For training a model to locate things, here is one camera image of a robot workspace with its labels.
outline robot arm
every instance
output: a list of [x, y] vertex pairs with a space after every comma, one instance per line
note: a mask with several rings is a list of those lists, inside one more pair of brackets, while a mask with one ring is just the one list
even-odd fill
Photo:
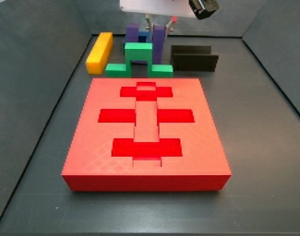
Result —
[[120, 0], [123, 11], [185, 18], [208, 18], [219, 9], [216, 0]]

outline gray table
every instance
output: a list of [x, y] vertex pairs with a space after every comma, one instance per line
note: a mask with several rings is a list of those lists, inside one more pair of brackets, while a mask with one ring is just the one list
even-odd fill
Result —
[[[123, 62], [123, 38], [109, 62]], [[212, 45], [215, 73], [200, 77], [232, 177], [214, 193], [73, 193], [60, 173], [92, 76], [85, 61], [72, 77], [25, 177], [0, 221], [2, 233], [300, 232], [300, 117], [240, 39], [169, 38]], [[143, 76], [145, 66], [135, 66]]]

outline red box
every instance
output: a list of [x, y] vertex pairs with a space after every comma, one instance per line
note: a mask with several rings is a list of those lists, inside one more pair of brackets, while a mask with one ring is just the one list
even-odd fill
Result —
[[223, 189], [231, 169], [199, 79], [93, 79], [62, 176], [73, 191]]

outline toy block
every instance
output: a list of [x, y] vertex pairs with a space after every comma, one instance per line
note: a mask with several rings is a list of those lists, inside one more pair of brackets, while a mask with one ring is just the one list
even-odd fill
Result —
[[128, 25], [125, 42], [139, 42], [139, 24]]
[[155, 25], [153, 29], [153, 63], [163, 63], [167, 29], [164, 26]]
[[103, 32], [86, 60], [88, 73], [101, 75], [113, 49], [113, 33]]
[[199, 79], [93, 79], [62, 171], [73, 191], [218, 191], [230, 176]]
[[108, 64], [105, 74], [108, 77], [132, 77], [132, 67], [127, 64]]
[[172, 46], [171, 63], [176, 71], [214, 72], [218, 60], [219, 55], [212, 54], [212, 46]]
[[153, 65], [149, 77], [173, 77], [172, 65]]
[[139, 32], [139, 42], [152, 42], [151, 33], [148, 31]]
[[152, 43], [141, 42], [127, 42], [125, 44], [125, 60], [127, 63], [133, 60], [148, 61], [148, 64], [152, 65]]

